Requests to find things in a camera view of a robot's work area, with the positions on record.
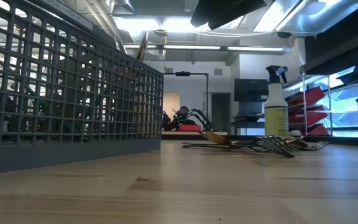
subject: white spray bottle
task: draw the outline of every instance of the white spray bottle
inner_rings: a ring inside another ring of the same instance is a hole
[[[285,66],[271,65],[266,68],[270,75],[268,99],[265,103],[265,135],[288,136],[288,103],[283,98],[280,77],[287,83]]]

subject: metal fork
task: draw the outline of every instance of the metal fork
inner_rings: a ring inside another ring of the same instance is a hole
[[[317,151],[317,150],[320,150],[320,149],[326,147],[327,145],[329,145],[329,143],[331,143],[331,142],[330,141],[320,141],[312,146],[308,146],[308,147],[296,146],[296,147],[298,147],[299,150],[302,150],[302,151]]]

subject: wire grid basket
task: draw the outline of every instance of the wire grid basket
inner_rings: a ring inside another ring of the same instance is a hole
[[[0,146],[159,139],[162,94],[162,73],[35,4],[0,0]]]

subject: door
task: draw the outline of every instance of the door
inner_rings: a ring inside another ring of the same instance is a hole
[[[229,132],[230,93],[211,94],[211,122],[216,131]]]

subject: ceiling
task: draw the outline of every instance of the ceiling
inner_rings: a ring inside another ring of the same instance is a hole
[[[190,20],[196,5],[198,3],[197,0],[130,0],[130,4],[135,10],[136,15],[128,13],[127,11],[120,8],[118,5],[115,5],[114,13],[112,10],[112,6],[114,4],[110,4],[112,0],[62,0],[67,6],[76,10],[81,15],[85,16],[91,22],[99,25],[98,20],[95,19],[94,14],[86,7],[84,1],[88,1],[91,3],[91,6],[94,8],[98,16],[101,16],[101,13],[98,9],[104,11],[110,19],[114,15],[114,20],[117,23],[118,19],[153,19],[158,21],[160,24],[163,24],[169,18],[187,18]],[[93,1],[98,1],[100,5],[99,8],[95,7],[92,4]],[[297,2],[302,2],[301,0],[289,0],[291,4],[288,4],[287,0],[276,0],[274,3],[272,0],[265,0],[267,3],[266,7],[258,9],[254,12],[245,15],[244,17],[239,18],[236,23],[232,23],[229,26],[226,26],[223,29],[214,30],[214,33],[210,32],[168,32],[167,38],[161,37],[156,35],[152,30],[148,31],[149,33],[149,43],[150,44],[175,44],[175,45],[220,45],[220,46],[237,46],[237,45],[253,45],[253,46],[265,46],[265,47],[289,47],[290,44],[287,40],[279,38],[275,33],[269,34],[260,34],[254,35],[254,29],[258,25],[259,21],[262,18],[266,19],[266,15],[268,11],[271,11],[272,8],[275,6],[274,4],[283,4],[282,2],[286,2],[287,8],[295,9],[300,7],[296,5]],[[317,0],[303,0],[304,2],[315,2]],[[337,20],[343,19],[346,15],[351,13],[351,10],[347,9],[346,7],[354,6],[358,0],[320,0],[320,1],[331,1],[331,2],[339,2],[337,4],[341,7],[337,8],[336,10],[325,10],[329,12],[333,12],[337,16]],[[306,21],[310,23],[309,27],[313,29],[308,29],[308,34],[317,34],[323,28],[319,24],[313,24],[310,22],[310,19],[303,19],[301,13],[293,13],[294,19],[290,19],[288,23],[284,26],[285,29],[292,30],[295,32],[299,29],[305,29],[305,27],[300,26],[300,21]],[[324,19],[318,20],[320,23],[325,23]],[[118,31],[120,36],[124,40],[125,44],[129,43],[140,43],[141,38],[144,34],[143,32],[137,32],[136,35],[133,32],[128,32],[125,30]],[[252,34],[253,36],[246,36],[246,37],[239,37],[233,36],[234,34]],[[220,37],[213,37],[210,35],[220,35]],[[129,50],[129,54],[135,54],[135,50]],[[200,51],[200,50],[166,50],[163,52],[162,50],[149,50],[145,60],[169,60],[169,61],[188,61],[188,62],[195,62],[195,61],[220,61],[225,62],[229,58],[232,58],[233,55],[238,54],[234,52],[220,52],[220,51]]]

